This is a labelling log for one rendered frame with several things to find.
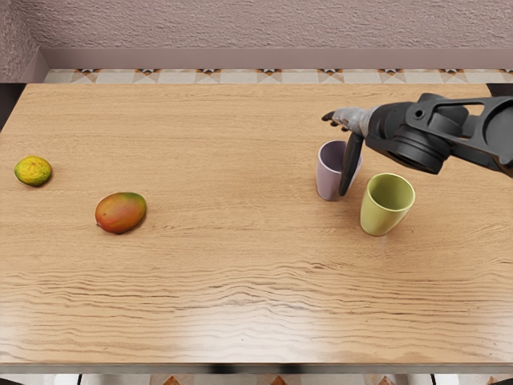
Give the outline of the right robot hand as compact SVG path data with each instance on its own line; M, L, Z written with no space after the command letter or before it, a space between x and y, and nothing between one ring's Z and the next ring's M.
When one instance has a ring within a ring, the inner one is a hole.
M370 116L374 112L359 107L342 107L328 112L321 117L322 121L329 121L334 127L340 126L344 132L350 132L348 143L349 152L344 157L342 171L345 176L340 183L340 194L346 195L353 183L359 168L362 165L362 145L368 134Z

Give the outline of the lilac cup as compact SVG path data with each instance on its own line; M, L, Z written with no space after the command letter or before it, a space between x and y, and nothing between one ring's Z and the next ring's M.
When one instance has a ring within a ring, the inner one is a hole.
M342 171L344 157L349 152L344 140L332 140L324 143L317 153L316 183L318 195L326 201L338 201L340 183L345 173Z

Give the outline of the red-green mango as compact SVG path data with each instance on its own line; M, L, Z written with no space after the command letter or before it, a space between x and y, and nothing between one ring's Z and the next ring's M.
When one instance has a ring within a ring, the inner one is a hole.
M135 192L116 192L96 206L95 221L109 233L125 233L135 228L147 212L146 200Z

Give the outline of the yellow-green cup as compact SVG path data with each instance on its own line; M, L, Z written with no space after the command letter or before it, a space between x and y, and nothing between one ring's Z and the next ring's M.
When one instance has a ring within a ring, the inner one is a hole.
M412 184L404 177L393 173L372 176L362 198L362 229L375 237L387 234L410 211L415 198Z

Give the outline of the yellow-green citrus fruit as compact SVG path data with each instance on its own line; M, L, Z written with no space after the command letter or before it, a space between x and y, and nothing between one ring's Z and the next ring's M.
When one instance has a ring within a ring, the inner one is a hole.
M14 174L23 184L39 187L50 179L52 167L42 157L26 156L15 165Z

